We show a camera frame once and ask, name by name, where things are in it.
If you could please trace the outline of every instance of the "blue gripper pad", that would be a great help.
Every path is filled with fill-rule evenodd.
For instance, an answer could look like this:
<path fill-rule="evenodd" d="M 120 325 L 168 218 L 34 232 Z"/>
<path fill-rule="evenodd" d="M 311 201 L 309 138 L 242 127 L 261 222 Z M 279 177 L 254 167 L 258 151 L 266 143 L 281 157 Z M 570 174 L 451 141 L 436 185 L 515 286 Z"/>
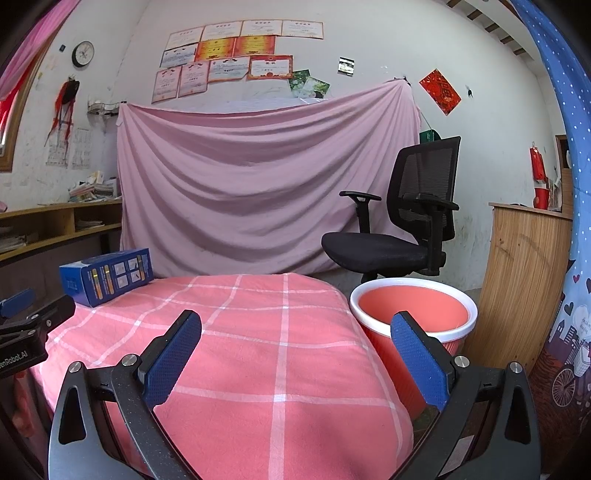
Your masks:
<path fill-rule="evenodd" d="M 35 292 L 30 288 L 0 301 L 0 319 L 11 319 L 23 312 L 35 302 Z"/>
<path fill-rule="evenodd" d="M 191 312 L 146 373 L 143 396 L 150 410 L 168 399 L 201 339 L 201 329 L 201 318 Z"/>
<path fill-rule="evenodd" d="M 449 400 L 449 392 L 446 377 L 436 360 L 401 314 L 394 315 L 390 332 L 394 346 L 425 402 L 443 411 Z"/>

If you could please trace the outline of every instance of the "mesh chair back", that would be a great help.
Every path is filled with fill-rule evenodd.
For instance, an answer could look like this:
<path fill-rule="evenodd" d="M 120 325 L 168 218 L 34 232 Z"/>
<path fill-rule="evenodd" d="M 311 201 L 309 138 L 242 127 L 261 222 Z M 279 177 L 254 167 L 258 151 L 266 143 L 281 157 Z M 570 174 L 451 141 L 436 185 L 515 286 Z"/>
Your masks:
<path fill-rule="evenodd" d="M 402 199 L 407 193 L 429 193 L 453 200 L 460 137 L 403 148 L 398 154 L 388 188 L 388 215 L 394 225 L 417 241 L 430 236 L 430 220 L 423 209 Z M 452 212 L 443 217 L 443 241 L 455 236 Z"/>

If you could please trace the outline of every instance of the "blue curtain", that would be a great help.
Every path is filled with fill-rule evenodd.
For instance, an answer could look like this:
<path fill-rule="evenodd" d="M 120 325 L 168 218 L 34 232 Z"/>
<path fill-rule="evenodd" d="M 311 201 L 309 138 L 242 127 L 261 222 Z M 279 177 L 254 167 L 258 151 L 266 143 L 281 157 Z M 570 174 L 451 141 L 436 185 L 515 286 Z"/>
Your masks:
<path fill-rule="evenodd" d="M 530 0 L 512 0 L 534 38 L 564 118 L 574 218 L 563 302 L 531 376 L 544 456 L 559 455 L 591 419 L 591 82 L 566 40 Z"/>

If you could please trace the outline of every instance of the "red cup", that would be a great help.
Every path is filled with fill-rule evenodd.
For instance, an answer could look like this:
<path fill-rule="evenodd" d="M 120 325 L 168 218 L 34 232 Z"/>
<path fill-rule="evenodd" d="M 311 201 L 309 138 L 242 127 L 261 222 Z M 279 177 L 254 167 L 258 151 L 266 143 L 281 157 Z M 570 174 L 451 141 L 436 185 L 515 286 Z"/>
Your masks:
<path fill-rule="evenodd" d="M 535 189 L 534 208 L 548 210 L 548 201 L 550 200 L 549 189 Z"/>

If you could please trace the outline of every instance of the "wall clock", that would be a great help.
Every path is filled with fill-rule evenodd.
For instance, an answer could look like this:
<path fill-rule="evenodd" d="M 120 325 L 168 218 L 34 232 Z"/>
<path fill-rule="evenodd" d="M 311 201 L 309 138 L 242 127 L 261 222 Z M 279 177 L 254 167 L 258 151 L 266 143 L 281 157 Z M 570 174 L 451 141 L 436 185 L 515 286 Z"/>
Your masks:
<path fill-rule="evenodd" d="M 86 67 L 95 56 L 95 47 L 89 41 L 80 43 L 72 52 L 72 63 L 75 67 Z"/>

